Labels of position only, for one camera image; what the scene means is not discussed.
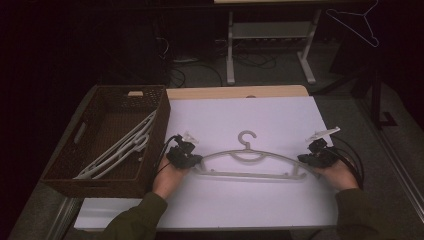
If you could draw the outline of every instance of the wire hanger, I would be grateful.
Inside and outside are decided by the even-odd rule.
[[[330,17],[332,17],[334,20],[336,20],[337,22],[341,23],[342,25],[344,25],[345,27],[347,27],[349,30],[351,30],[352,32],[354,32],[356,35],[358,35],[359,37],[361,37],[364,41],[366,41],[368,44],[370,44],[373,47],[378,47],[378,45],[380,45],[380,42],[378,41],[378,39],[376,37],[374,37],[374,32],[372,31],[372,28],[368,22],[367,19],[367,15],[368,13],[375,8],[378,5],[378,1],[376,1],[376,3],[371,6],[365,13],[350,13],[350,12],[339,12],[337,10],[334,9],[327,9],[326,14]],[[352,27],[350,27],[348,24],[344,23],[342,20],[337,18],[337,15],[340,14],[346,14],[346,15],[353,15],[353,16],[360,16],[363,17],[365,23],[367,24],[368,30],[371,33],[371,39],[373,40],[373,42],[371,42],[370,40],[368,40],[366,37],[362,36],[358,31],[356,31],[355,29],[353,29]]]

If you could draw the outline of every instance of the hand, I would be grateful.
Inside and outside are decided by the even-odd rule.
[[[342,161],[338,160],[328,168],[314,168],[314,171],[323,175],[327,181],[338,190],[359,188],[355,177]]]
[[[153,192],[161,198],[167,199],[178,188],[190,169],[177,169],[166,157],[163,157],[160,162],[158,171],[160,169],[162,170],[153,182]]]

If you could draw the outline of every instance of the sleeve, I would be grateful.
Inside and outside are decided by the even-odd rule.
[[[147,193],[143,201],[115,217],[98,239],[154,239],[156,226],[168,204],[155,193]]]
[[[339,209],[337,233],[342,240],[398,239],[393,227],[378,213],[360,189],[336,195]]]

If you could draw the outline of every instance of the wicker basket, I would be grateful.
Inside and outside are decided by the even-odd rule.
[[[154,178],[170,109],[164,86],[98,87],[41,181],[68,197],[143,197]],[[143,151],[133,152],[100,179],[73,179],[154,110],[156,116]]]

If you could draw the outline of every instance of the white metal stand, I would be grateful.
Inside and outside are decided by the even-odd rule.
[[[320,15],[321,15],[321,10],[320,9],[316,10],[314,14],[314,18],[309,27],[308,36],[306,40],[306,46],[303,49],[303,52],[297,52],[300,65],[302,66],[303,72],[305,73],[305,76],[306,76],[306,80],[308,81],[309,84],[316,83],[314,74],[312,73],[311,67],[309,66],[307,57],[308,57],[309,49],[311,48],[312,40],[314,39],[315,30],[317,29]]]
[[[227,54],[227,84],[234,85],[233,39],[249,38],[306,38],[306,46],[298,52],[300,64],[309,84],[314,84],[315,78],[307,61],[309,49],[315,35],[321,10],[315,11],[312,21],[303,22],[265,22],[265,23],[234,23],[233,12],[228,20],[228,54]]]

